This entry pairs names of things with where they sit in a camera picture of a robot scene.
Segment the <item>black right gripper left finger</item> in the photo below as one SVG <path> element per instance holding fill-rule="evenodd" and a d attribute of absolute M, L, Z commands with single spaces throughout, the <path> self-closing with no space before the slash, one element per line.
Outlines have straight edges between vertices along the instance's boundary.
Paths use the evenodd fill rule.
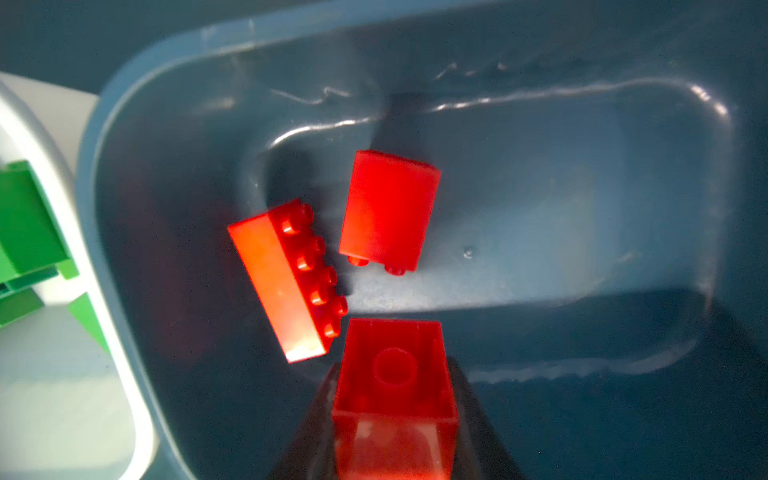
<path fill-rule="evenodd" d="M 335 465 L 335 433 L 332 406 L 340 363 L 331 366 L 291 443 L 268 479 L 338 479 Z"/>

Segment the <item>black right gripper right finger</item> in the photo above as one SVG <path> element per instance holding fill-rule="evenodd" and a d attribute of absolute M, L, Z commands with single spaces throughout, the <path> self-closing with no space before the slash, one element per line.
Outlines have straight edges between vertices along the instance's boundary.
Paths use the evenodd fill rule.
<path fill-rule="evenodd" d="M 447 358 L 458 412 L 452 479 L 526 479 L 473 393 L 459 363 Z"/>

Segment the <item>red lego brick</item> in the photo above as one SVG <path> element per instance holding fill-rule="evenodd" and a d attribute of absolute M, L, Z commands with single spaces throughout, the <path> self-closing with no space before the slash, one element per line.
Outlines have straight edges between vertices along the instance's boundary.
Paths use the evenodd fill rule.
<path fill-rule="evenodd" d="M 339 253 L 358 267 L 393 276 L 417 270 L 441 172 L 375 150 L 355 153 Z"/>
<path fill-rule="evenodd" d="M 348 313 L 313 221 L 311 206 L 294 199 L 227 227 L 290 363 L 326 355 Z"/>
<path fill-rule="evenodd" d="M 351 319 L 331 418 L 339 478 L 450 478 L 459 418 L 440 323 Z"/>

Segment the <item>green lego brick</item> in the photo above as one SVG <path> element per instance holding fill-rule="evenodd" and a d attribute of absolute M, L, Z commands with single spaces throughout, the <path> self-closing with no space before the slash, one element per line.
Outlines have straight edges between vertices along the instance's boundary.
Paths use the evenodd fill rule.
<path fill-rule="evenodd" d="M 27 161 L 1 168 L 1 293 L 79 271 Z"/>

